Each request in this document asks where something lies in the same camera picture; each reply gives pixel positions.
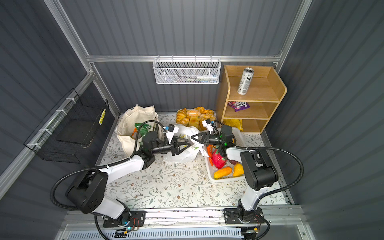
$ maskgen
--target wooden shelf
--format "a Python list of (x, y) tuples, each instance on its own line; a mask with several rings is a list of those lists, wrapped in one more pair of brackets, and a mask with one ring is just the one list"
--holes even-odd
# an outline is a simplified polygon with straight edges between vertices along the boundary
[(265, 111), (263, 103), (253, 103), (253, 102), (247, 102), (247, 103), (250, 108), (237, 111), (237, 112), (235, 112), (235, 110), (232, 107), (227, 106), (227, 109), (225, 110), (224, 118), (268, 120), (269, 116)]
[[(243, 70), (252, 68), (251, 85), (246, 95), (237, 93)], [(273, 67), (224, 65), (222, 83), (216, 103), (216, 115), (223, 119), (242, 119), (243, 132), (261, 133), (286, 94), (286, 86)], [(237, 111), (228, 106), (230, 101), (247, 102), (250, 108)]]
[(278, 103), (279, 99), (276, 96), (273, 88), (266, 78), (252, 78), (246, 95), (237, 93), (241, 77), (228, 77), (231, 84), (231, 92), (229, 93), (228, 101), (238, 102), (274, 102)]
[(243, 119), (243, 131), (241, 132), (261, 132), (267, 120)]

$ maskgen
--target wall-mounted basket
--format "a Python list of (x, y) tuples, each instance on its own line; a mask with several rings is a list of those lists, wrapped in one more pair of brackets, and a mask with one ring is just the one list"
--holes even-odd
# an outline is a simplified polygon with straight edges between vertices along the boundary
[(158, 84), (217, 84), (220, 68), (219, 58), (158, 57), (153, 61)]
[(103, 122), (108, 101), (103, 98), (76, 95), (56, 110), (55, 117), (38, 137), (32, 134), (24, 143), (43, 160), (81, 163)]

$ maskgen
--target white wire basket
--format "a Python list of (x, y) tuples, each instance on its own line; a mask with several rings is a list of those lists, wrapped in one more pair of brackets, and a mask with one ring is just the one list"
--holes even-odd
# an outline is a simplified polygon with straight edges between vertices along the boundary
[(155, 58), (153, 70), (158, 84), (217, 84), (219, 58)]

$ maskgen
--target yellow bag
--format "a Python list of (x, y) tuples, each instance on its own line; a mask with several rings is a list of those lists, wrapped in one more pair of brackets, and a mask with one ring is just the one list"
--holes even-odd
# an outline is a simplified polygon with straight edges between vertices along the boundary
[(243, 131), (243, 120), (242, 119), (224, 119), (223, 123), (225, 125), (231, 126), (231, 127), (236, 127), (240, 131)]

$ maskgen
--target black mounting plate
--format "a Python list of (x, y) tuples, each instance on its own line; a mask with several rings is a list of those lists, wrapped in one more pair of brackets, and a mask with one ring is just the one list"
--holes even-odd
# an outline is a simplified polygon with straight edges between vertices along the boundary
[[(144, 226), (145, 213), (145, 211), (131, 211), (132, 217), (139, 220), (139, 227)], [(120, 224), (121, 222), (116, 219), (108, 217), (108, 219), (104, 221), (103, 227), (119, 227), (118, 225)]]
[(230, 208), (230, 209), (224, 209), (223, 212), (226, 212), (229, 214), (228, 217), (224, 218), (225, 219), (225, 224), (244, 224), (244, 223), (252, 223), (252, 224), (255, 224), (257, 225), (258, 223), (261, 224), (261, 223), (264, 223), (264, 221), (260, 218), (260, 215), (263, 214), (263, 211), (261, 208), (257, 208), (256, 210), (256, 213), (257, 215), (254, 216), (257, 220), (255, 220), (255, 218), (252, 218), (249, 222), (241, 222), (240, 219), (238, 217), (235, 217), (235, 215), (237, 215), (237, 209), (234, 209), (234, 208)]

